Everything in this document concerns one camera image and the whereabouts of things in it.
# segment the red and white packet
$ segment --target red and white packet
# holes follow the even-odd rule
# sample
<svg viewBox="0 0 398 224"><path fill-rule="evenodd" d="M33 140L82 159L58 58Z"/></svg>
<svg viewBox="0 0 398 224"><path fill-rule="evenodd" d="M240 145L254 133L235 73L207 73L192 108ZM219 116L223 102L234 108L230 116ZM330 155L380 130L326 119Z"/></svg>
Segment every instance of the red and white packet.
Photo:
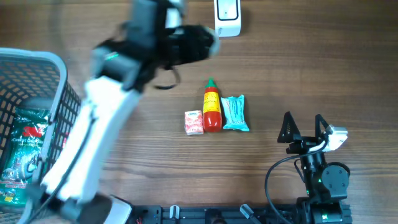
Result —
<svg viewBox="0 0 398 224"><path fill-rule="evenodd" d="M184 128L187 135L203 134L203 117L200 110L185 112Z"/></svg>

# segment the green bottle cap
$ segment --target green bottle cap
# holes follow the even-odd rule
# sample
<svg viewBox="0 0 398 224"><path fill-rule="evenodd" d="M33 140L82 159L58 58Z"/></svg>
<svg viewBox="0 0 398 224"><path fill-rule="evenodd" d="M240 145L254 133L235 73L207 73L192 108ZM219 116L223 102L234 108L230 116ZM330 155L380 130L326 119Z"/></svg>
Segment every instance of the green bottle cap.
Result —
<svg viewBox="0 0 398 224"><path fill-rule="evenodd" d="M214 87L217 88L217 85L214 83L213 78L209 78L209 82L206 85L206 88Z"/></svg>

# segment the wooden surface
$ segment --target wooden surface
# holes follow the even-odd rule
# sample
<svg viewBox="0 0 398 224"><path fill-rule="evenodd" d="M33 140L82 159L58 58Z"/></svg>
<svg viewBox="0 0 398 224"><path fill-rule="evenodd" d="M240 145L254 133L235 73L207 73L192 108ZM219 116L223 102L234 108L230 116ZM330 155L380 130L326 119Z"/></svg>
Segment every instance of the wooden surface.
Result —
<svg viewBox="0 0 398 224"><path fill-rule="evenodd" d="M129 11L127 0L2 2L0 46L59 54L81 96L90 50ZM397 10L394 1L243 0L242 33L223 39L217 58L181 66L173 90L151 87L172 83L167 72L147 86L106 161L101 190L136 205L267 203L264 176L287 156L276 143L284 113L306 135L321 113L349 130L326 158L351 168L345 203L354 223L397 223ZM186 21L214 27L213 1L189 1ZM222 96L245 95L249 133L185 135L183 112L202 109L210 76ZM291 162L273 172L269 187L275 202L305 196Z"/></svg>

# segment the yellow label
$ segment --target yellow label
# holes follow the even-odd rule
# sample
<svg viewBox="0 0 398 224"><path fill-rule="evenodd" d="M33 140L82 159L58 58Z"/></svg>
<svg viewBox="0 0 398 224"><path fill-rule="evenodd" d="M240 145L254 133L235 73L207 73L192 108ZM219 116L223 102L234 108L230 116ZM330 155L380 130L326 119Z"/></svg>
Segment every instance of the yellow label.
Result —
<svg viewBox="0 0 398 224"><path fill-rule="evenodd" d="M221 113L220 101L218 99L218 93L208 92L205 93L205 100L203 103L203 113L215 111Z"/></svg>

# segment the green light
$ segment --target green light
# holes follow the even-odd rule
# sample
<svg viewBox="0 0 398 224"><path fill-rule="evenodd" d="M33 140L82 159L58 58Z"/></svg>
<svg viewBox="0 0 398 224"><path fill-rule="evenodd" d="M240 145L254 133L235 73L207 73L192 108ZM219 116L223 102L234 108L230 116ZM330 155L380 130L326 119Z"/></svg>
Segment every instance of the green light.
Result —
<svg viewBox="0 0 398 224"><path fill-rule="evenodd" d="M111 59L114 59L114 58L116 58L116 57L118 57L118 56L119 56L118 53L113 53L113 54L107 56L107 57L106 57L106 60L111 60Z"/></svg>

